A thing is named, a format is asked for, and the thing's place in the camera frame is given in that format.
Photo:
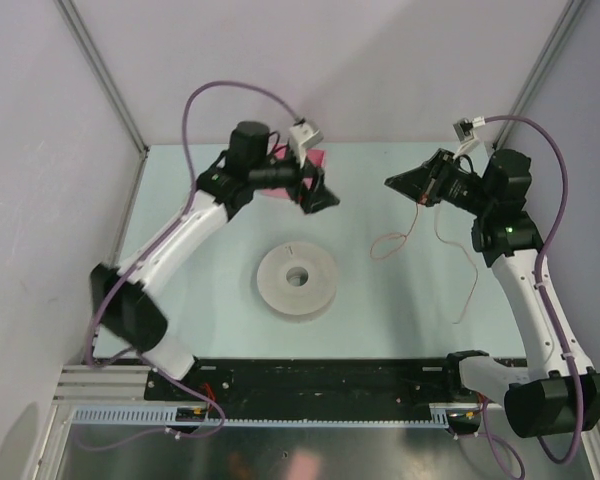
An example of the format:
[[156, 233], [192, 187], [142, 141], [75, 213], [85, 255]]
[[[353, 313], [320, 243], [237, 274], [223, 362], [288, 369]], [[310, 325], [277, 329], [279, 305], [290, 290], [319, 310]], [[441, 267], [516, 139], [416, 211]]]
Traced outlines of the white plastic spool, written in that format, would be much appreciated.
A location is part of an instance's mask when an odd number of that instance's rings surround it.
[[258, 292], [287, 321], [312, 321], [336, 298], [338, 269], [332, 255], [308, 242], [287, 242], [269, 251], [256, 272]]

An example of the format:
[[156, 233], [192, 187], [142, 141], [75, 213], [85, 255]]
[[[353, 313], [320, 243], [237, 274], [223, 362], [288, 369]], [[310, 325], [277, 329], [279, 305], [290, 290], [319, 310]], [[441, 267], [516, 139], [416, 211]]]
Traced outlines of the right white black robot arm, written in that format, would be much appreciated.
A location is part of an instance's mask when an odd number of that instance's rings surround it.
[[521, 438], [589, 431], [600, 420], [600, 372], [568, 324], [540, 255], [544, 242], [525, 210], [530, 166], [529, 157], [504, 149], [477, 174], [439, 149], [384, 182], [424, 207], [446, 201], [474, 215], [473, 248], [505, 293], [526, 364], [508, 367], [482, 351], [451, 353], [441, 388], [453, 401], [477, 392], [501, 405]]

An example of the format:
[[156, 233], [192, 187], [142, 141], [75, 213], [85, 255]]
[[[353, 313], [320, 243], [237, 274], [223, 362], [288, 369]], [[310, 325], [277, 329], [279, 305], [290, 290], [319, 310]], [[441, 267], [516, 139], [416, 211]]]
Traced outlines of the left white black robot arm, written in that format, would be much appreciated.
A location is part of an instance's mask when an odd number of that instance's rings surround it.
[[166, 374], [167, 389], [179, 399], [199, 392], [201, 376], [192, 369], [194, 354], [169, 333], [168, 320], [154, 300], [172, 275], [258, 190], [283, 189], [306, 214], [340, 202], [325, 186], [323, 168], [308, 158], [323, 139], [314, 123], [295, 123], [279, 148], [270, 147], [271, 135], [263, 123], [239, 122], [227, 148], [197, 177], [172, 219], [121, 265], [98, 264], [90, 274], [94, 325], [108, 329]]

